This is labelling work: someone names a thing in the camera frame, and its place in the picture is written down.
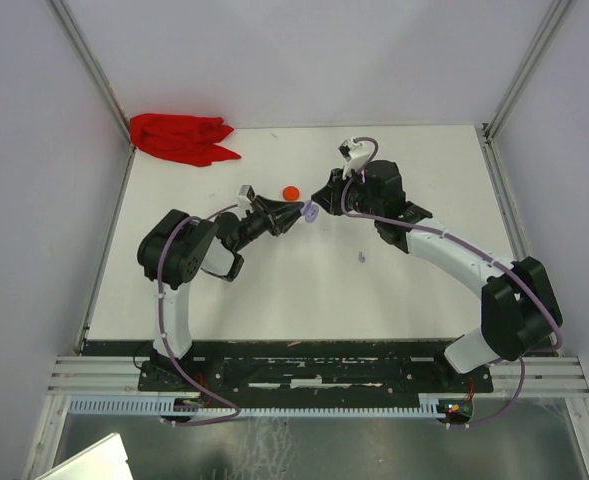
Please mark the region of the purple charging case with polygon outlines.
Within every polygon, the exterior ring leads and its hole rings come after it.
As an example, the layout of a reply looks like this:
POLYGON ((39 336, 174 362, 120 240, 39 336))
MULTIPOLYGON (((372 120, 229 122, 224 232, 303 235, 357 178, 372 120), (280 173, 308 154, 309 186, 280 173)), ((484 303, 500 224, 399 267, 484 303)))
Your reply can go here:
POLYGON ((300 212, 307 223, 313 223, 319 214, 319 210, 319 205, 309 200, 304 202, 300 212))

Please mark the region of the orange charging case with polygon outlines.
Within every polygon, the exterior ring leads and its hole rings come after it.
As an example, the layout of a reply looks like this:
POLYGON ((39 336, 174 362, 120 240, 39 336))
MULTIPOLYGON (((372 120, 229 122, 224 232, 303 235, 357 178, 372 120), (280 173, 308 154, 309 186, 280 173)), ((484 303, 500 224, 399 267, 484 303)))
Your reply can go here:
POLYGON ((288 202, 298 201, 300 199, 300 190, 296 186, 288 185, 283 189, 282 196, 288 202))

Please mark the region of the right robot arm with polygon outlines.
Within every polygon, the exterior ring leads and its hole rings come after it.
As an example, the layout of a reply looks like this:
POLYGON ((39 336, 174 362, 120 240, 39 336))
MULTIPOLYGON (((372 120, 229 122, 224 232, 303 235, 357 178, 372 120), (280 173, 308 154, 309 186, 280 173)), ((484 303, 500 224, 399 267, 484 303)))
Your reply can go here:
POLYGON ((435 265, 479 298, 479 327, 448 345, 432 368, 441 389, 455 391, 470 371, 515 361, 559 336, 563 318, 543 264, 498 257, 447 230, 407 200, 395 163, 375 160, 350 175, 336 168, 312 199, 331 215, 373 221, 384 242, 435 265))

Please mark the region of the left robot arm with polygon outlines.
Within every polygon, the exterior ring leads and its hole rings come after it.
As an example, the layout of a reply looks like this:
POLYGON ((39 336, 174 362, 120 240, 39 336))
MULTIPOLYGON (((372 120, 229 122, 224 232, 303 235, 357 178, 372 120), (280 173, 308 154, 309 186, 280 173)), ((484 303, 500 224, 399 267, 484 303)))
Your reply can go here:
POLYGON ((168 358, 160 376, 172 389, 186 389, 195 378, 194 364, 183 357, 193 345, 189 296, 197 274, 234 281, 244 264, 241 251, 264 234, 278 237, 288 232, 305 207, 304 202, 257 195, 248 201, 242 216, 233 212, 234 206, 211 219, 172 209, 143 238, 137 262, 156 287, 153 348, 168 358))

